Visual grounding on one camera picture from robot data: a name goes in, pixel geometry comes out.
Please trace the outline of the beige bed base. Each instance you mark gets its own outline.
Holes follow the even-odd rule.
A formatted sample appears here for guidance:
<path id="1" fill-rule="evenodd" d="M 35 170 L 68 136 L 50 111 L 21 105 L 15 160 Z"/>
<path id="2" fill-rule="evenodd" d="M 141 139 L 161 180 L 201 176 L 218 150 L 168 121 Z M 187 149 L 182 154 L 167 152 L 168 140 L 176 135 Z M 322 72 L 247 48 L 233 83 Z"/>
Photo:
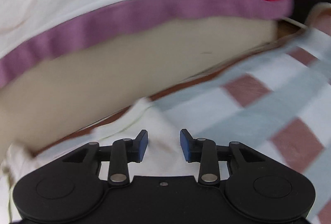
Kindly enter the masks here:
<path id="1" fill-rule="evenodd" d="M 44 148 L 276 35 L 273 20 L 173 20 L 44 61 L 1 89 L 1 154 Z"/>

